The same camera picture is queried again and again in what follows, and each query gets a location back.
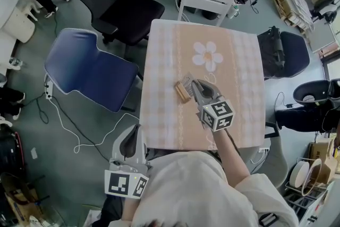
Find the beige tablecloth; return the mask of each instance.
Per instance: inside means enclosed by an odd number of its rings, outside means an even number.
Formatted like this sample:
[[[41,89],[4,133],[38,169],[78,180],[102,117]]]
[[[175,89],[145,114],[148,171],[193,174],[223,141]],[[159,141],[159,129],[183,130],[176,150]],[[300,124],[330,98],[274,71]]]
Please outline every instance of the beige tablecloth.
[[[140,124],[147,147],[216,149],[198,120],[194,99],[183,104],[174,85],[190,72],[215,84],[235,110],[228,129],[239,148],[262,145],[265,90],[256,35],[199,24],[153,20],[144,70]]]

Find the box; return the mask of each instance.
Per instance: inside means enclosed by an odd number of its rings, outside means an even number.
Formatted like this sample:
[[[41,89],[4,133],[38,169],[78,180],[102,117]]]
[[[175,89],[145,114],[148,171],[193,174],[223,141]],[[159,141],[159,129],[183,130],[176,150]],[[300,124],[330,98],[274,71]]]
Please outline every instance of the box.
[[[30,190],[30,193],[35,199],[38,199],[37,192],[34,188]],[[41,210],[40,205],[36,205],[35,203],[20,205],[17,204],[14,200],[12,200],[7,194],[5,194],[5,196],[16,218],[23,227],[30,225],[30,215],[36,217],[37,219],[42,218],[43,211]],[[25,196],[21,192],[14,194],[14,196],[19,200],[22,201],[26,200]]]
[[[319,183],[328,184],[334,177],[338,161],[333,157],[334,140],[327,142],[311,143],[310,158],[321,159],[321,171],[317,180]]]

